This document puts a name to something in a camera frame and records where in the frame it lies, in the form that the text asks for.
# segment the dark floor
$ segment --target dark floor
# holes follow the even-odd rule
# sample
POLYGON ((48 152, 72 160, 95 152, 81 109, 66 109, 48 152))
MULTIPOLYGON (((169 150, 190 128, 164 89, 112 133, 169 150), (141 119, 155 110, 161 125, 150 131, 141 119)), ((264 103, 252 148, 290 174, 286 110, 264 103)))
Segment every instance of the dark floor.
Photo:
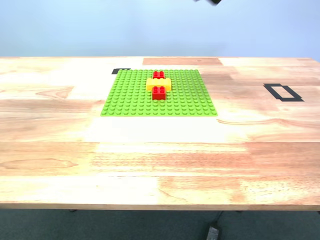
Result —
MULTIPOLYGON (((0 209, 0 240, 205 240, 217 211, 0 209)), ((222 240, 320 240, 320 214, 225 211, 222 240)))

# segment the red lego brick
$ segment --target red lego brick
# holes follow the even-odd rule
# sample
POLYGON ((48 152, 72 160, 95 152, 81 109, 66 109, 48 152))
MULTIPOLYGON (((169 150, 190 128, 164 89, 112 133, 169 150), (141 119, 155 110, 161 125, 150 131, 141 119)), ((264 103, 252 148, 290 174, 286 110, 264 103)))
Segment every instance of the red lego brick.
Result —
POLYGON ((164 71, 154 71, 153 72, 153 79, 165 79, 164 71))
POLYGON ((152 88, 152 100, 166 100, 166 88, 164 86, 152 88))

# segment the wood grain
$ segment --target wood grain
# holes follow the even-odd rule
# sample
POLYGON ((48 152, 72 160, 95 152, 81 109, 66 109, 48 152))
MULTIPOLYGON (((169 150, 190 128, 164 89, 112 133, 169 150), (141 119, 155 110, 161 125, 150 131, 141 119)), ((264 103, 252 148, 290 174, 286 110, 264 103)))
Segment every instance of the wood grain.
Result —
POLYGON ((149 57, 143 65, 222 65, 217 57, 149 57))
POLYGON ((0 58, 0 208, 319 211, 319 159, 310 58, 0 58), (218 117, 100 117, 113 68, 198 69, 218 117))

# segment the green lego baseplate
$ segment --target green lego baseplate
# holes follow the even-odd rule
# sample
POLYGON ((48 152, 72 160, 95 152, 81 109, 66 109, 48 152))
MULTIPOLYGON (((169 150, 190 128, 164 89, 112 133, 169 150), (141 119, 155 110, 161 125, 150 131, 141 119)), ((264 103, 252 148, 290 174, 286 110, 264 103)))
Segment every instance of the green lego baseplate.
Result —
POLYGON ((199 71, 182 69, 119 70, 101 112, 102 117, 217 115, 199 71), (166 100, 152 100, 151 91, 146 90, 147 78, 152 78, 154 71, 164 71, 171 79, 172 90, 166 92, 166 100))

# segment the yellow lego brick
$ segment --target yellow lego brick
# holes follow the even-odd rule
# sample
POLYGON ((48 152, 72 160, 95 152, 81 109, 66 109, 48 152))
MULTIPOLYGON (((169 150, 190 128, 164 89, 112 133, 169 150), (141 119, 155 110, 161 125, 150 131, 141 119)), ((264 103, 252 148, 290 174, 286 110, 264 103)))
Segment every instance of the yellow lego brick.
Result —
POLYGON ((152 79, 151 77, 149 77, 146 80, 146 90, 147 91, 152 91, 153 87, 165 87, 166 91, 171 91, 171 79, 166 77, 166 78, 154 78, 152 79))

